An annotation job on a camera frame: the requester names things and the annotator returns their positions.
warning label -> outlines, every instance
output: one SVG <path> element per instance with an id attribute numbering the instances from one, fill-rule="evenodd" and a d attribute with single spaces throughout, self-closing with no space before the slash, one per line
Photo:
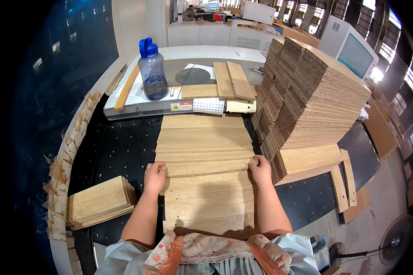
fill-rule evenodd
<path id="1" fill-rule="evenodd" d="M 170 103 L 171 111 L 185 111 L 192 110 L 193 104 L 191 102 Z"/>
<path id="2" fill-rule="evenodd" d="M 182 102 L 181 103 L 181 110 L 192 110 L 193 104 L 191 102 Z"/>

black worktable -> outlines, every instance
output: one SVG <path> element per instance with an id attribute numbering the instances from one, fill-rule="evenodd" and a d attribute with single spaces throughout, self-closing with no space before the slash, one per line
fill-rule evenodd
<path id="1" fill-rule="evenodd" d="M 124 176 L 135 188 L 139 198 L 143 191 L 143 174 L 147 163 L 154 162 L 154 149 L 161 128 L 162 116 L 108 121 L 103 114 L 107 101 L 103 96 L 89 122 L 86 136 L 73 162 L 68 195 L 116 176 Z M 260 154 L 259 139 L 251 124 L 250 115 L 243 121 L 253 140 L 254 152 Z M 369 181 L 380 168 L 379 159 L 370 139 L 359 122 L 338 142 L 349 152 L 356 189 Z M 340 164 L 342 175 L 344 169 Z M 335 193 L 329 173 L 275 187 L 292 229 L 297 230 L 336 208 Z M 159 197 L 156 239 L 162 238 L 165 219 L 164 197 Z M 130 214 L 89 228 L 73 231 L 75 248 L 83 274 L 93 274 L 93 243 L 116 243 Z"/>

orange apron strap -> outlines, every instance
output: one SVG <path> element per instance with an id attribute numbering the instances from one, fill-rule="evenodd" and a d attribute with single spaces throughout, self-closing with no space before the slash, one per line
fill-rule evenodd
<path id="1" fill-rule="evenodd" d="M 181 263 L 183 246 L 184 238 L 181 236 L 176 237 L 168 250 L 168 257 L 156 270 L 155 275 L 174 275 Z"/>
<path id="2" fill-rule="evenodd" d="M 267 275 L 286 275 L 258 245 L 253 242 L 246 242 L 246 244 Z"/>

blue bottle cap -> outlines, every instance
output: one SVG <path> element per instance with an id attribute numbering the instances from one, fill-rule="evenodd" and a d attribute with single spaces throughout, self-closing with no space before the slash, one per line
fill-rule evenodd
<path id="1" fill-rule="evenodd" d="M 158 53 L 158 46 L 153 43 L 150 37 L 139 41 L 139 52 L 142 58 L 149 58 Z"/>

blue plastic water bottle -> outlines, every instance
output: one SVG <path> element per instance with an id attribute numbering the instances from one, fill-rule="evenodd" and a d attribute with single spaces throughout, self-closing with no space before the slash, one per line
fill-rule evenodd
<path id="1" fill-rule="evenodd" d="M 168 94 L 167 79 L 164 74 L 164 57 L 150 37 L 139 41 L 138 67 L 141 70 L 145 95 L 149 100 L 160 100 Z"/>

